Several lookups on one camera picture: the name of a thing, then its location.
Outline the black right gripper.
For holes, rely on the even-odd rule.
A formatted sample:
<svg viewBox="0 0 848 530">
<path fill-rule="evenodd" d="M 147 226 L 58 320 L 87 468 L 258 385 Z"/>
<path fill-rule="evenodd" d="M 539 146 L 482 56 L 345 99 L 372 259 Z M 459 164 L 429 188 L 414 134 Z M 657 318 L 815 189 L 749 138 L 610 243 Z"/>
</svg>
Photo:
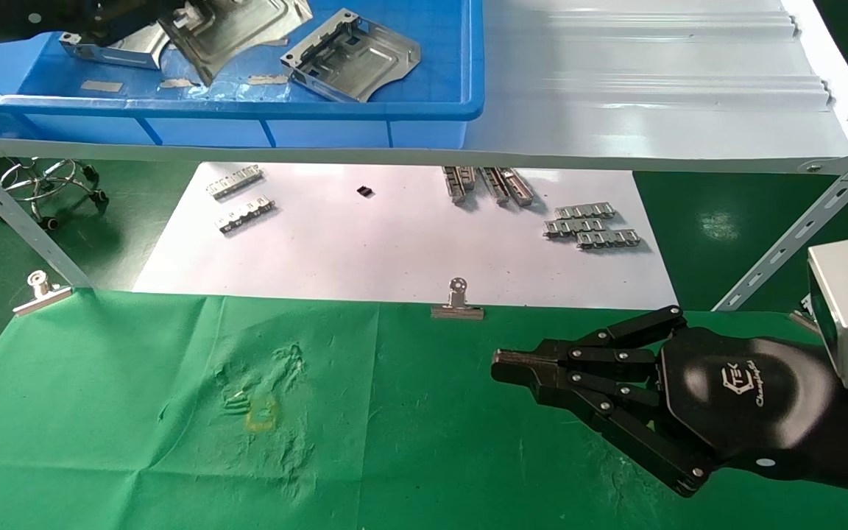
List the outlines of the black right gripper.
<svg viewBox="0 0 848 530">
<path fill-rule="evenodd" d="M 676 333 L 686 326 L 682 308 L 670 305 L 580 339 L 499 349 L 492 379 L 528 388 L 539 405 L 568 410 L 684 498 L 717 467 L 813 473 L 807 440 L 837 395 L 827 356 L 815 345 L 771 336 Z M 649 347 L 663 340 L 659 358 Z M 670 413 L 656 386 L 659 363 Z"/>
</svg>

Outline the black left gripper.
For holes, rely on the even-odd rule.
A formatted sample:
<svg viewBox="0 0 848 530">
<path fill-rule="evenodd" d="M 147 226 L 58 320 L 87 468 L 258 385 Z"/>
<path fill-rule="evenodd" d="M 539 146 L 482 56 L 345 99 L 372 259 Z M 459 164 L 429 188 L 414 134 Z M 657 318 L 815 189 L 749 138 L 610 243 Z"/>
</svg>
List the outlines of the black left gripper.
<svg viewBox="0 0 848 530">
<path fill-rule="evenodd" d="M 168 28 L 192 34 L 203 29 L 203 7 L 177 1 L 79 1 L 74 33 L 92 43 L 117 43 L 168 16 Z"/>
</svg>

